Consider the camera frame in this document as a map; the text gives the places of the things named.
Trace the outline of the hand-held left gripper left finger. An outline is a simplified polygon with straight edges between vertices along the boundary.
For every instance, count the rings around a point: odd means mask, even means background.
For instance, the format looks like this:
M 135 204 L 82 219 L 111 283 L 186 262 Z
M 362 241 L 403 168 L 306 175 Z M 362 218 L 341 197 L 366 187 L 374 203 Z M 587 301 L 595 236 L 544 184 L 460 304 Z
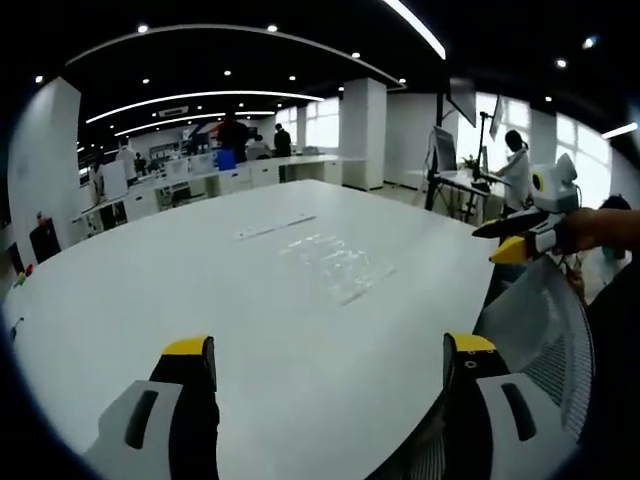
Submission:
M 83 460 L 101 479 L 217 479 L 214 338 L 167 346 L 103 412 Z

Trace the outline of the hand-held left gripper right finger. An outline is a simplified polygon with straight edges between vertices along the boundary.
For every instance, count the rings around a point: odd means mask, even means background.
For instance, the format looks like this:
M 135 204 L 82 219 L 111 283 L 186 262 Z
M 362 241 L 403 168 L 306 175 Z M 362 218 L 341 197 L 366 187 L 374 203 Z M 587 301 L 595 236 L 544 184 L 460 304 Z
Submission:
M 443 339 L 444 477 L 556 479 L 578 450 L 560 409 L 484 337 Z

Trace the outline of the person's right hand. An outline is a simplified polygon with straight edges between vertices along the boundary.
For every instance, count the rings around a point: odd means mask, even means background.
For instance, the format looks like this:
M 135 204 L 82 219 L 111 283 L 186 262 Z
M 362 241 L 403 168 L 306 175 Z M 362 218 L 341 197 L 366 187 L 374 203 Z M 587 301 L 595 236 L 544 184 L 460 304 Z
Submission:
M 600 210 L 580 209 L 566 215 L 554 226 L 556 242 L 553 251 L 572 254 L 591 250 L 602 244 L 603 221 Z

